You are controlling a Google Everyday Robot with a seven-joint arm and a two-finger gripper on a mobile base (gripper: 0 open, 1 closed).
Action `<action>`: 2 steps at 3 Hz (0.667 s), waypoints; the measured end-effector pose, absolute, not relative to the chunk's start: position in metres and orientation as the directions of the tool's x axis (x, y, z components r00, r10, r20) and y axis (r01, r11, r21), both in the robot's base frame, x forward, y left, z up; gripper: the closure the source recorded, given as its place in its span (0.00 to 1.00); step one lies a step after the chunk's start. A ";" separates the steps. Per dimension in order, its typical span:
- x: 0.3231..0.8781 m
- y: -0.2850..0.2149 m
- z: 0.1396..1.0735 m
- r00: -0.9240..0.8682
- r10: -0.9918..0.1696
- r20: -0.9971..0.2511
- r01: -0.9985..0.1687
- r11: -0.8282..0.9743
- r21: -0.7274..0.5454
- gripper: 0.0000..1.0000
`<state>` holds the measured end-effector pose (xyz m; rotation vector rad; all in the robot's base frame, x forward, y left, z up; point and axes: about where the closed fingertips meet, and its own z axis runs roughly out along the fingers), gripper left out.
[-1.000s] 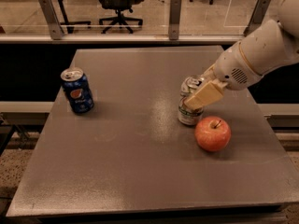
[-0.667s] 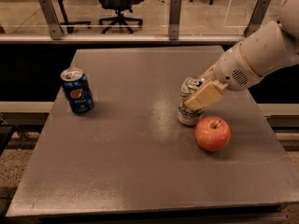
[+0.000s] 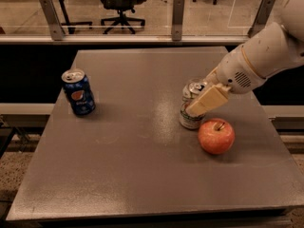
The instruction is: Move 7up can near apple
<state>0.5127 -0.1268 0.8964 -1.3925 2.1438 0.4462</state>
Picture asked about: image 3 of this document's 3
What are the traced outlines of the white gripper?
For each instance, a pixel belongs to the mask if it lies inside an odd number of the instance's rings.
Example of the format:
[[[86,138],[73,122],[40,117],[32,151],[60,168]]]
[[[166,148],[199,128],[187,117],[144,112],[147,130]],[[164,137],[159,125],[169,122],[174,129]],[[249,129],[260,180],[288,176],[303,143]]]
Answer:
[[[205,114],[228,102],[229,93],[244,94],[266,82],[249,65],[242,49],[226,54],[220,63],[205,77],[206,87],[188,106],[197,115]]]

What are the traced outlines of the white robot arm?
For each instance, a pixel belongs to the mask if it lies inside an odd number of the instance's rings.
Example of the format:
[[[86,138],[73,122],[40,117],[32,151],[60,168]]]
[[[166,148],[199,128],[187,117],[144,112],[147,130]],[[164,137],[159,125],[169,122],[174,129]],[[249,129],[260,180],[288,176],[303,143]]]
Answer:
[[[203,90],[186,107],[197,117],[262,86],[278,72],[304,65],[304,0],[283,0],[281,22],[273,22],[226,54],[204,79]]]

